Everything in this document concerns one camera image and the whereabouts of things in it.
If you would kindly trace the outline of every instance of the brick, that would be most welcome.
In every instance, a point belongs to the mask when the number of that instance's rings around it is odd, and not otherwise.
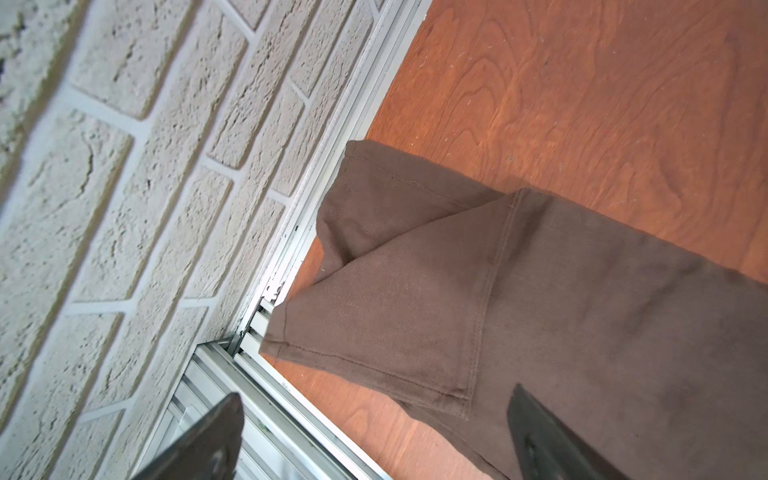
[[[25,159],[0,234],[0,419],[131,146],[126,134],[69,109],[39,134],[47,150]]]
[[[53,325],[3,433],[0,478],[45,477],[118,317],[115,313],[63,317]]]
[[[288,67],[316,0],[279,0],[270,23],[214,128],[208,155],[240,168]]]
[[[243,248],[240,249],[240,257],[224,284],[217,308],[200,331],[198,343],[219,340],[234,332],[235,323],[238,320],[235,315],[240,308],[243,295],[253,281],[253,274],[259,267],[262,253],[280,222],[282,212],[283,205],[270,199],[264,201],[248,230]]]
[[[316,87],[312,106],[306,113],[303,125],[296,132],[271,185],[271,188],[283,195],[291,195],[301,178],[304,166],[312,156],[320,135],[326,128],[328,117],[366,41],[371,23],[372,17],[368,5],[365,2],[357,2],[349,14],[336,50],[328,60],[326,70]]]
[[[198,17],[190,43],[122,201],[107,212],[76,289],[78,301],[133,293],[245,49],[242,35],[213,6]]]
[[[230,0],[230,3],[240,13],[248,26],[255,28],[259,24],[269,0]]]
[[[231,184],[223,175],[205,168],[199,170],[187,201],[170,226],[167,242],[136,310],[123,322],[110,358],[101,367],[85,407],[87,411],[125,400],[133,393],[147,356],[174,310]]]
[[[72,84],[115,109],[146,115],[195,2],[101,2],[79,42]]]
[[[206,310],[180,309],[174,314],[98,478],[122,480],[133,470],[170,389],[175,387],[174,380],[185,367],[184,360]]]
[[[91,480],[121,417],[122,411],[75,425],[49,480]]]
[[[243,180],[210,235],[184,296],[204,298],[216,295],[236,253],[237,244],[256,211],[257,199],[266,190],[270,175],[288,145],[303,108],[304,104],[290,88],[280,92],[266,120],[263,134],[253,146]]]
[[[0,187],[8,180],[51,76],[66,58],[84,1],[5,0],[0,15]]]
[[[291,80],[305,94],[311,94],[315,88],[352,3],[353,0],[325,0],[318,7],[290,72]]]

